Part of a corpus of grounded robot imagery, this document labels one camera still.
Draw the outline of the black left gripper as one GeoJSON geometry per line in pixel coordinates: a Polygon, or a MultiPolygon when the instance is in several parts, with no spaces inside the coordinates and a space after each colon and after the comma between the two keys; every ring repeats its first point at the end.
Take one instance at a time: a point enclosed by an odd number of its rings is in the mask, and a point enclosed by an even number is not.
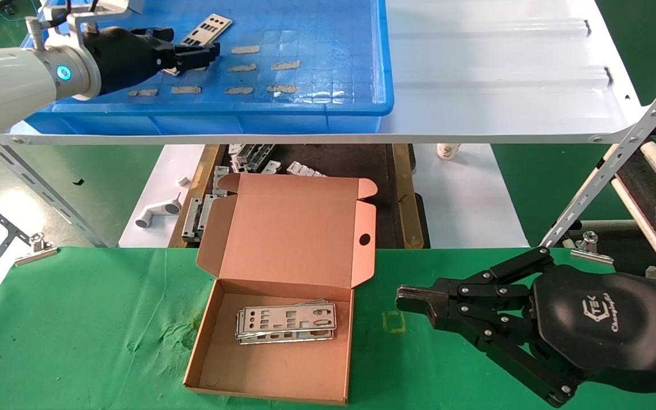
{"type": "Polygon", "coordinates": [[[103,28],[97,33],[86,32],[84,48],[98,68],[97,96],[138,85],[161,69],[172,76],[206,69],[216,62],[221,52],[219,43],[175,44],[171,28],[128,31],[117,26],[103,28]]]}

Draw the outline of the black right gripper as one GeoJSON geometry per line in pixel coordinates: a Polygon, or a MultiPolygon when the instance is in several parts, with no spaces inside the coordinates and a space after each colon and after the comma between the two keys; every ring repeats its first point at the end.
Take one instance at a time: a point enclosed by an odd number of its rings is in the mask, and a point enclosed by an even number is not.
{"type": "Polygon", "coordinates": [[[628,392],[656,393],[656,280],[627,273],[588,273],[554,267],[546,247],[528,250],[471,277],[438,278],[429,288],[402,285],[396,307],[424,314],[437,330],[458,333],[478,351],[552,407],[575,396],[580,382],[628,392]],[[500,326],[531,326],[531,350],[545,365],[505,335],[500,326]]]}

